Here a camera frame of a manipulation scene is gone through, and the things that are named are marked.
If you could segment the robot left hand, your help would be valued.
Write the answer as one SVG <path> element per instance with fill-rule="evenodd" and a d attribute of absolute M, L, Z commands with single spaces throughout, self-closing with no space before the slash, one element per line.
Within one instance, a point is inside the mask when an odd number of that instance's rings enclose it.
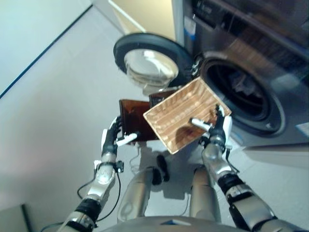
<path fill-rule="evenodd" d="M 139 131 L 134 131 L 129 134 L 125 134 L 118 138 L 118 133 L 122 130 L 121 117 L 117 116 L 111 122 L 108 129 L 104 129 L 101 138 L 101 156 L 103 157 L 107 153 L 117 154 L 117 149 L 120 146 L 129 144 L 140 137 Z"/>

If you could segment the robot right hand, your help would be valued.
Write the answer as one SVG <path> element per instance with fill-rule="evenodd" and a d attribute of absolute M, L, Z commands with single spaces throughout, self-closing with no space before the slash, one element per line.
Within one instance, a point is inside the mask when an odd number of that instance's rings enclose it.
<path fill-rule="evenodd" d="M 224 109 L 221 105 L 217 104 L 215 111 L 217 116 L 215 124 L 205 122 L 196 117 L 190 118 L 189 123 L 202 129 L 209 136 L 209 139 L 212 137 L 219 137 L 218 141 L 225 145 L 232 130 L 233 119 L 231 116 L 224 113 Z"/>

